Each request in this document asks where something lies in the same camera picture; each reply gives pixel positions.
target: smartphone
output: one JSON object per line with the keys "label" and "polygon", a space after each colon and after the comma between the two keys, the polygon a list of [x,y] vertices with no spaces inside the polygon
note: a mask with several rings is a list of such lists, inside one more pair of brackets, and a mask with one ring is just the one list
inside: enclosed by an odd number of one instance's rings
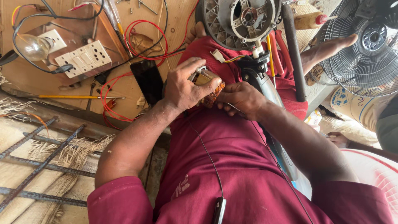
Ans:
{"label": "smartphone", "polygon": [[143,60],[130,65],[130,69],[140,86],[150,107],[162,99],[163,81],[155,61]]}

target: foot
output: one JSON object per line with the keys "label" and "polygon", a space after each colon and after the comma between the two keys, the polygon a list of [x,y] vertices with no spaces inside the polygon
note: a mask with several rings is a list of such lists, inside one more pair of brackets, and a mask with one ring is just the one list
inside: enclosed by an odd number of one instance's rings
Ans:
{"label": "foot", "polygon": [[187,38],[185,38],[185,48],[195,40],[205,36],[207,36],[205,26],[202,22],[198,22],[194,27],[191,28],[191,33],[187,34]]}
{"label": "foot", "polygon": [[353,45],[358,39],[357,34],[352,34],[346,38],[336,38],[327,40],[300,54],[302,69],[307,74],[312,67],[319,62],[337,54],[341,49]]}

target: red cap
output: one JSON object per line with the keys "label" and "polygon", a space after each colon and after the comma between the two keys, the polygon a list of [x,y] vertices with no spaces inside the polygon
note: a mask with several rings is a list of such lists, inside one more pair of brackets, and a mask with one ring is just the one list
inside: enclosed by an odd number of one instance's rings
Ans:
{"label": "red cap", "polygon": [[317,25],[324,24],[324,23],[326,23],[326,21],[327,21],[327,20],[326,20],[327,17],[328,17],[328,16],[325,15],[325,14],[319,15],[319,16],[316,17],[315,23],[316,23]]}

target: fan grille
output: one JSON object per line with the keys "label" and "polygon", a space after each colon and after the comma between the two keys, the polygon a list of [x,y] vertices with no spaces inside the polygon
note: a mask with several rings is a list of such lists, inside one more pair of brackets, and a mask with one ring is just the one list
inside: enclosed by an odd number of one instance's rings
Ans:
{"label": "fan grille", "polygon": [[321,41],[353,33],[358,40],[321,66],[333,81],[355,95],[392,94],[398,91],[398,30],[378,20],[355,17],[357,7],[357,0],[343,0],[332,14],[338,18],[324,24]]}

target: red plier handle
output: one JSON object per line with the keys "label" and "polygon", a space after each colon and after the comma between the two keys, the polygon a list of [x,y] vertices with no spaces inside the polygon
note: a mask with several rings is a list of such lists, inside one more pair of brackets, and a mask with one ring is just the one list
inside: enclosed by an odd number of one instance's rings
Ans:
{"label": "red plier handle", "polygon": [[271,42],[272,59],[274,61],[276,70],[278,71],[279,75],[283,75],[283,66],[279,58],[278,49],[276,48],[275,33],[273,30],[269,33],[269,40]]}
{"label": "red plier handle", "polygon": [[283,41],[282,31],[281,30],[279,30],[279,29],[275,30],[275,39],[278,42],[279,48],[282,51],[283,58],[285,59],[287,71],[290,72],[290,73],[293,72],[294,69],[293,69],[292,60],[290,59],[290,54],[289,54],[289,51],[288,51],[288,49],[286,47],[286,44]]}

